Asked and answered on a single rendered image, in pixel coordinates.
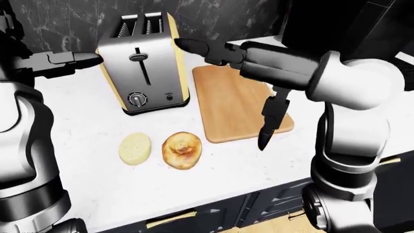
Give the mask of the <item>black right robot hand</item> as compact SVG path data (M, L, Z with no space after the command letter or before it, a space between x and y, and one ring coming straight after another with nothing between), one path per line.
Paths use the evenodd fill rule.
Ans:
M216 41L176 38L176 46L190 54L197 54L206 63L219 67L229 65L239 70L243 78L265 82L276 92L265 101L261 112L264 117L257 146L264 150L275 130L279 129L289 108L290 91L305 91L319 66L319 60L295 50L254 41L240 46Z

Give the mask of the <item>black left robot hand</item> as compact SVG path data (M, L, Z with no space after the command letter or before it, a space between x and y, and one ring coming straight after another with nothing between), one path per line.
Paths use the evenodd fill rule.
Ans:
M89 48L96 42L91 13L73 12L69 0L0 0L0 63L9 79L55 78L103 62Z

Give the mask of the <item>wooden cutting board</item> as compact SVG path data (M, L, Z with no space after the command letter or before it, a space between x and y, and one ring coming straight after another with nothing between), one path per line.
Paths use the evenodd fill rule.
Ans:
M262 108L272 93L266 83L240 77L229 66L192 69L206 139L223 143L257 137Z

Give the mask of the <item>round toasted bread roll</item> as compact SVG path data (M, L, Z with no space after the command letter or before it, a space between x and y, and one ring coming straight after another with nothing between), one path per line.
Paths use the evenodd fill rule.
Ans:
M164 162L178 170L193 168L198 163L201 153L200 138L185 131L174 133L162 144Z

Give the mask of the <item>silver two-slot toaster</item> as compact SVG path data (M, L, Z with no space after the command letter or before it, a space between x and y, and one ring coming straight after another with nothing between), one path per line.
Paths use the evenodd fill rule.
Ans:
M115 17L96 53L123 112L129 116L190 102L188 79L174 18L166 11Z

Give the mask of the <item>dark cabinet drawer front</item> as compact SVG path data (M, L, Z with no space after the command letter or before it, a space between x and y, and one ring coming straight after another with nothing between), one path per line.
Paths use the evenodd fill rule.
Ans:
M398 155L400 162L378 172L375 190L374 222L383 233L414 230L414 151ZM302 206L301 189L310 178L281 184L250 194L194 207L196 215L167 221L147 228L148 223L190 213L189 210L139 221L99 233L217 233L233 227L247 227L288 213Z

